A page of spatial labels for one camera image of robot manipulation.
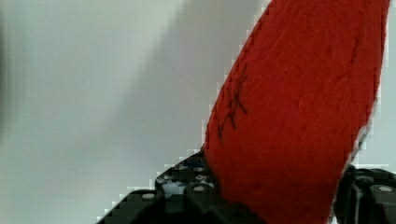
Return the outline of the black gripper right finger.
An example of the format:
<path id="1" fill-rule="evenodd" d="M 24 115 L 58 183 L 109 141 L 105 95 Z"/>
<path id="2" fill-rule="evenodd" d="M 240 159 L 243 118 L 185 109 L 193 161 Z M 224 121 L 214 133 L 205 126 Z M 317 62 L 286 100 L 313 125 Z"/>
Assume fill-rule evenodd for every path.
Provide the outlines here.
<path id="1" fill-rule="evenodd" d="M 337 224 L 396 224 L 396 178 L 383 169 L 349 165 L 333 206 Z"/>

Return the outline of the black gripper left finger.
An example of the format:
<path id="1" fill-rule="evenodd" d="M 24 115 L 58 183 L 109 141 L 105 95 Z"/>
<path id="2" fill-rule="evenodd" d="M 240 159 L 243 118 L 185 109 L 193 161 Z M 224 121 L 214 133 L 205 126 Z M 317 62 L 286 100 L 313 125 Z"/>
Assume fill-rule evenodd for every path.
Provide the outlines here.
<path id="1" fill-rule="evenodd" d="M 123 196 L 97 224 L 265 224 L 241 203 L 228 203 L 202 150 L 167 169 L 153 189 Z"/>

